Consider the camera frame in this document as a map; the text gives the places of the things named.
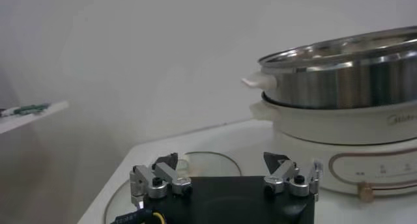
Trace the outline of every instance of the white wall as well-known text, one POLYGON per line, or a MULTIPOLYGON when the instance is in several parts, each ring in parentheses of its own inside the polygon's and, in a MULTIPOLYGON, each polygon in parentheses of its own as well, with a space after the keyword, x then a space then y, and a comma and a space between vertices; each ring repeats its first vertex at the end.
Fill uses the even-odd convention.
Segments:
POLYGON ((132 146, 248 118, 247 107, 259 92, 242 88, 239 78, 256 70, 261 56, 415 25, 415 4, 0 0, 0 65, 16 100, 71 105, 33 126, 38 141, 29 145, 36 147, 31 152, 47 162, 29 162, 40 165, 42 175, 25 187, 31 191, 23 204, 0 209, 0 222, 76 222, 132 146))
MULTIPOLYGON (((16 105, 18 99, 0 66, 0 107, 16 105)), ((32 127, 0 135, 0 223, 16 223, 27 200, 37 195, 49 160, 32 127)))

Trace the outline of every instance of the white shelf edge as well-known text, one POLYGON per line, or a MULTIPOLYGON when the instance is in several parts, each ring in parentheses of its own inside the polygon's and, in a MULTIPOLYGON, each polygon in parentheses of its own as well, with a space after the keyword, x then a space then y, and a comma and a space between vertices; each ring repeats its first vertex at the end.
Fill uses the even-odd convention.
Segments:
POLYGON ((0 118, 0 134, 8 132, 20 126, 29 124, 41 118, 47 117, 59 111, 62 111, 66 109, 67 107, 68 107, 68 102, 63 101, 63 102, 57 102, 57 103, 51 104, 49 108, 47 108, 43 112, 36 114, 36 115, 29 114, 29 115, 24 115, 24 116, 11 116, 11 117, 0 118))

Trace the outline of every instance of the brand logo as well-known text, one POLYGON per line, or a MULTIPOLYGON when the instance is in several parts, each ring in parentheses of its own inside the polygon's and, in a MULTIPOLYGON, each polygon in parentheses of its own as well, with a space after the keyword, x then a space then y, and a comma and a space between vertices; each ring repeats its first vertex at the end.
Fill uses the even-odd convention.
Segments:
POLYGON ((406 114, 406 115, 391 115, 387 118, 388 125, 395 125, 402 122, 408 122, 417 120, 417 115, 415 114, 406 114))

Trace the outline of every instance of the stainless steel pot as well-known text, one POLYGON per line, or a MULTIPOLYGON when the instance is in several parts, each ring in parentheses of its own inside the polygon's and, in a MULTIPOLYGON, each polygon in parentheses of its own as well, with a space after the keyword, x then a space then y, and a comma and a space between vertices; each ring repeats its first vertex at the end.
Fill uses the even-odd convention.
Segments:
POLYGON ((417 26, 301 46, 259 64, 269 82, 260 85, 263 98, 273 104, 352 109, 417 100, 417 26))

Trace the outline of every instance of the copper knob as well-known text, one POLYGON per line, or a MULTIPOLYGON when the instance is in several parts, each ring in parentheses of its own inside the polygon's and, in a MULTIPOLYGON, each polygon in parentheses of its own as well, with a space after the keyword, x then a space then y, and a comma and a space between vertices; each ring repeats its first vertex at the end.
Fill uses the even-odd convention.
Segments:
POLYGON ((364 203, 372 203, 374 200, 372 186, 369 183, 361 182, 358 184, 358 196, 364 203))

